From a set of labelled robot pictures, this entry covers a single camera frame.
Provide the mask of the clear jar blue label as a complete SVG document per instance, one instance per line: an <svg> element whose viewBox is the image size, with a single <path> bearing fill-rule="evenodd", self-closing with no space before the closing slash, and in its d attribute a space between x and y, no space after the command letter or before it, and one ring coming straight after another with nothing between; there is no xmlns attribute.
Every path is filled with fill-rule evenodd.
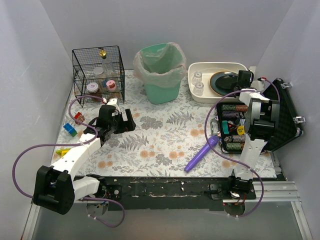
<svg viewBox="0 0 320 240"><path fill-rule="evenodd" d="M101 66L95 67L93 69L93 75L94 75L95 82L99 85L99 88L100 89L105 88L107 75L104 71L104 68Z"/></svg>

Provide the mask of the blue glazed ceramic plate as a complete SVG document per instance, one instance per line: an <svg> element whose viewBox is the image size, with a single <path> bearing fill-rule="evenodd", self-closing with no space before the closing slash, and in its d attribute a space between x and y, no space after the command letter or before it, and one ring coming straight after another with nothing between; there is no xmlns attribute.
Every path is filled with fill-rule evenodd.
<svg viewBox="0 0 320 240"><path fill-rule="evenodd" d="M209 80L209 85L211 87L211 89L217 93L214 89L214 84L216 82L216 80L219 78L219 77L222 77L222 76L225 76L225 75L234 75L234 76L238 76L237 73L235 72L230 72L230 71L220 71L220 72L216 72L215 74L213 74Z"/></svg>

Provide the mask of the pink lid spice jar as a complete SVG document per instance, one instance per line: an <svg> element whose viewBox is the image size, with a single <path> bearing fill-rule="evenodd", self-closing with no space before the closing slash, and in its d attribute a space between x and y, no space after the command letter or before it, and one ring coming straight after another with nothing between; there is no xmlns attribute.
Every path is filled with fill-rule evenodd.
<svg viewBox="0 0 320 240"><path fill-rule="evenodd" d="M118 98L119 100L122 98L121 90L117 87L117 84L114 80L108 80L106 82L106 87L108 90L108 98Z"/></svg>

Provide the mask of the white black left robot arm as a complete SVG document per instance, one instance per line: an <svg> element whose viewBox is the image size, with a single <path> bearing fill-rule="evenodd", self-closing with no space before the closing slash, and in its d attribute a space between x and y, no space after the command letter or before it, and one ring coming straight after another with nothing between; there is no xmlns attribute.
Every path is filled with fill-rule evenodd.
<svg viewBox="0 0 320 240"><path fill-rule="evenodd" d="M132 132L136 128L130 109L121 112L118 99L103 104L98 116L92 119L79 141L51 166L41 166L36 173L33 203L61 215L66 214L74 201L84 197L105 197L107 183L103 177L88 174L75 179L78 171L93 153L113 134Z"/></svg>

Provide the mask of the brown jar white lid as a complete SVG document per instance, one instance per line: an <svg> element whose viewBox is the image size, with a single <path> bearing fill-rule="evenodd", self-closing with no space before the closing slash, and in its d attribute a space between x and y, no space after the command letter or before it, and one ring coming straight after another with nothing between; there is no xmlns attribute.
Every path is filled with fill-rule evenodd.
<svg viewBox="0 0 320 240"><path fill-rule="evenodd" d="M102 98L99 85L96 82L91 82L86 86L87 92L90 96Z"/></svg>

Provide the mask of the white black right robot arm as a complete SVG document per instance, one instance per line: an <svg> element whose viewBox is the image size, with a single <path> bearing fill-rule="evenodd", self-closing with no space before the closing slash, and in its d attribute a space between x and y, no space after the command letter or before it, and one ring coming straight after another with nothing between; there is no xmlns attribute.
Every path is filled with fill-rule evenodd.
<svg viewBox="0 0 320 240"><path fill-rule="evenodd" d="M234 92L239 93L239 100L248 107L244 124L244 147L239 163L228 177L228 191L234 199L251 191L258 158L279 126L279 91L276 90L277 100L271 100L252 88L252 81L251 71L239 70L237 81L232 85Z"/></svg>

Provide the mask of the black small plate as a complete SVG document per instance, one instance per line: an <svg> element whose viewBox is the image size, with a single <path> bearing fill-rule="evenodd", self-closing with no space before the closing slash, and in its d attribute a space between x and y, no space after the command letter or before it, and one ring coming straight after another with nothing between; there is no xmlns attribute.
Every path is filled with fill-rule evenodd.
<svg viewBox="0 0 320 240"><path fill-rule="evenodd" d="M238 80L237 75L224 75L217 78L214 83L214 90L221 96L225 96L233 91Z"/></svg>

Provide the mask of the clear cup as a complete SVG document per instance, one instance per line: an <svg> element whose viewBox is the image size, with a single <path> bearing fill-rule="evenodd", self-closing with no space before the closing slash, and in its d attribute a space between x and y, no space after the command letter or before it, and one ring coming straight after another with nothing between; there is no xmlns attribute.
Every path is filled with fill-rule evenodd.
<svg viewBox="0 0 320 240"><path fill-rule="evenodd" d="M193 88L193 94L201 97L204 93L204 84L202 82L197 82Z"/></svg>
<svg viewBox="0 0 320 240"><path fill-rule="evenodd" d="M193 85L196 85L197 83L201 82L201 81L202 81L202 75L203 75L203 73L202 73L201 71L196 71L196 72L193 74L191 83L192 83Z"/></svg>

